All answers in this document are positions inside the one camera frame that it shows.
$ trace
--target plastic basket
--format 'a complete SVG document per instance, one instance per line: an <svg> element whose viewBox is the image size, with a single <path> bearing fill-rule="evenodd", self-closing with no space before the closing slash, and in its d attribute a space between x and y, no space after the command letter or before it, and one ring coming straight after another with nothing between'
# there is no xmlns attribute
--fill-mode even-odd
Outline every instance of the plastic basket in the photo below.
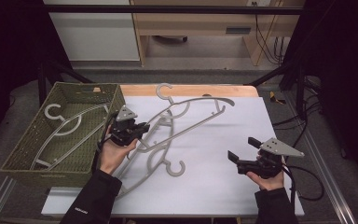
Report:
<svg viewBox="0 0 358 224"><path fill-rule="evenodd" d="M124 104L118 84L57 82L0 171L28 186L83 187L97 161L97 143L104 126L97 127ZM84 113L78 122L76 115L92 107L98 108ZM74 149L72 153L49 167L70 149Z"/></svg>

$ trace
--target white table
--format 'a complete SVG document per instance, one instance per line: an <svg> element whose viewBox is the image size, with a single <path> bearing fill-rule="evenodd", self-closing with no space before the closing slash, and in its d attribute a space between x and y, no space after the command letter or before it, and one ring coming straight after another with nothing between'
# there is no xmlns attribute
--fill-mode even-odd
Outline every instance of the white table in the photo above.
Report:
<svg viewBox="0 0 358 224"><path fill-rule="evenodd" d="M126 96L127 106L138 114L137 122L148 121L169 105L157 96ZM180 102L191 97L173 97ZM258 186L228 160L227 151L242 160L254 161L257 149L247 144L252 136L260 141L275 137L263 99L259 97L228 97L235 106L226 103L226 111L172 141L167 159L174 171L179 161L186 165L178 177L168 175L160 165L141 186L115 201L112 217L243 217L257 214L254 193ZM192 103L187 114L175 122L179 132L215 111L213 101ZM164 132L157 139L165 139ZM131 164L125 186L145 175L146 155ZM285 177L286 189L290 178ZM62 217L80 189L52 188L42 214ZM296 214L304 215L296 197Z"/></svg>

